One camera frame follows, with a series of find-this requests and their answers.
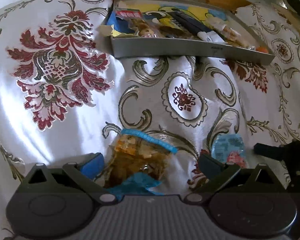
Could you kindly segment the red quail egg pack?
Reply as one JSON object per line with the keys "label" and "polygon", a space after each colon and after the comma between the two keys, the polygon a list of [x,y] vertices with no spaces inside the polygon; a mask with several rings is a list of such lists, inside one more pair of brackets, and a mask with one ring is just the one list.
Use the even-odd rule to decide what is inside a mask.
{"label": "red quail egg pack", "polygon": [[134,35],[139,37],[157,37],[155,29],[146,22],[142,13],[138,9],[116,8],[115,15],[128,23],[129,29],[134,31]]}

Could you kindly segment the floral white bed cover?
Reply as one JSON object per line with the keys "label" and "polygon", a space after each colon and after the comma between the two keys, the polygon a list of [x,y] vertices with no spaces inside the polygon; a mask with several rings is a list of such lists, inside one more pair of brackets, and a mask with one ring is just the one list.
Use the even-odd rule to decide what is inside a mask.
{"label": "floral white bed cover", "polygon": [[[298,239],[300,193],[287,190],[285,163],[254,153],[257,143],[300,141],[297,30],[256,3],[234,15],[271,49],[268,65],[118,58],[99,31],[113,4],[26,0],[0,10],[0,239]],[[178,152],[152,189],[160,196],[98,203],[62,166],[101,153],[105,169],[123,129]],[[247,167],[207,201],[186,203],[209,181],[198,159],[220,134],[242,137]],[[104,169],[93,179],[103,188]]]}

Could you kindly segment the dark blue snack packet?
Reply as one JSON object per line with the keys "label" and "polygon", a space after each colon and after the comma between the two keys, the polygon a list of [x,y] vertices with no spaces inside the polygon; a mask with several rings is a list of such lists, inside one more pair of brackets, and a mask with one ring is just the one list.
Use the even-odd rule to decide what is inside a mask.
{"label": "dark blue snack packet", "polygon": [[191,34],[196,35],[204,42],[226,44],[226,42],[212,29],[208,28],[202,22],[187,15],[183,11],[172,11],[168,13],[178,21]]}

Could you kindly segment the orange tangerine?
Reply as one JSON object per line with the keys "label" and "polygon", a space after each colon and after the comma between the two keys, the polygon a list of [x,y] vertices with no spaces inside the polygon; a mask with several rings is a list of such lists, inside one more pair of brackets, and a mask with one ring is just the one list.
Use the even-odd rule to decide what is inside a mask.
{"label": "orange tangerine", "polygon": [[261,52],[261,53],[266,53],[266,54],[269,53],[269,51],[266,47],[256,47],[255,50],[258,51],[258,52]]}

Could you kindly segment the rice cracker pack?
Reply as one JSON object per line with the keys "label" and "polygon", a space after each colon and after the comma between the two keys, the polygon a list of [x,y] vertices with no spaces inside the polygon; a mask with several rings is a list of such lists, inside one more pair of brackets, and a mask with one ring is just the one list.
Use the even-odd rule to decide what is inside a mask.
{"label": "rice cracker pack", "polygon": [[228,41],[238,45],[245,49],[255,49],[255,46],[248,42],[242,35],[235,29],[230,27],[224,20],[218,17],[210,17],[206,20],[207,24],[210,25],[215,31],[224,36]]}

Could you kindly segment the blue edged clear snack bag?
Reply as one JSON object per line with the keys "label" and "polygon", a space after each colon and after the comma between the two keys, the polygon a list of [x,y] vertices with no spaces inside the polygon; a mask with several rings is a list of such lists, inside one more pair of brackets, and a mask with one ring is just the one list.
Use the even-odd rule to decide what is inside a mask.
{"label": "blue edged clear snack bag", "polygon": [[123,129],[104,169],[104,188],[117,198],[126,195],[160,196],[168,161],[177,148],[136,129]]}

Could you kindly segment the grey metal tray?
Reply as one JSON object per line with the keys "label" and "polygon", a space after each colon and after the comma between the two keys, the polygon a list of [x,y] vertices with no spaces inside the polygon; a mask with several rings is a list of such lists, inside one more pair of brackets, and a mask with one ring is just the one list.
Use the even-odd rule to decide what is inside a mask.
{"label": "grey metal tray", "polygon": [[[120,0],[114,0],[113,6]],[[208,5],[203,2],[196,2],[192,0],[150,0],[150,1],[165,1],[181,4],[190,4],[200,7],[207,7],[210,9],[223,11],[227,15],[226,23],[233,29],[239,32],[243,38],[256,47],[266,47],[268,54],[261,53],[255,49],[245,49],[228,41],[224,36],[215,31],[210,25],[204,24],[215,31],[226,44],[217,44],[204,42],[196,35],[191,34],[187,29],[183,30],[187,38],[166,38],[163,36],[158,27],[153,27],[157,33],[157,37],[139,37],[136,35],[121,33],[115,35],[112,26],[102,25],[99,27],[100,33],[109,37],[112,45],[113,54],[115,57],[137,57],[137,56],[201,56],[201,57],[215,57],[221,59],[231,59],[238,61],[247,61],[253,63],[260,63],[264,65],[270,64],[274,59],[274,54],[271,49],[239,18],[226,9]]]}

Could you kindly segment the light blue pig packet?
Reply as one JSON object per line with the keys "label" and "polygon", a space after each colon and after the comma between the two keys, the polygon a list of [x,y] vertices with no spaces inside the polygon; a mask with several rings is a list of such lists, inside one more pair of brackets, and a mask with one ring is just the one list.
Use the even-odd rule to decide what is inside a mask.
{"label": "light blue pig packet", "polygon": [[211,157],[221,163],[235,163],[246,168],[245,145],[239,134],[220,134],[211,146]]}

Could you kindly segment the frog drawing paper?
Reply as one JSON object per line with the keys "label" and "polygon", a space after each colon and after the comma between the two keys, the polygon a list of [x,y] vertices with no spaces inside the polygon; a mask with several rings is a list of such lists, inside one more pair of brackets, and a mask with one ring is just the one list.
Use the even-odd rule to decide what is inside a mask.
{"label": "frog drawing paper", "polygon": [[120,0],[114,5],[106,23],[106,25],[113,27],[116,36],[121,33],[135,34],[135,30],[129,27],[129,22],[116,15],[115,10],[119,8],[125,12],[135,13],[139,11],[143,20],[152,22],[153,27],[167,26],[178,30],[185,30],[185,28],[175,19],[175,14],[185,14],[201,23],[205,23],[210,17],[227,20],[227,15],[223,11],[207,7],[165,1]]}

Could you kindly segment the clear dark snack bag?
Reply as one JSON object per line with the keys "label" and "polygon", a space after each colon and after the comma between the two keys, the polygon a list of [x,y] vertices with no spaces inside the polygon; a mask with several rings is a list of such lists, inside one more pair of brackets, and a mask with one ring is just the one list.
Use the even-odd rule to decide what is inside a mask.
{"label": "clear dark snack bag", "polygon": [[186,33],[178,28],[161,25],[158,27],[160,33],[166,38],[187,38]]}

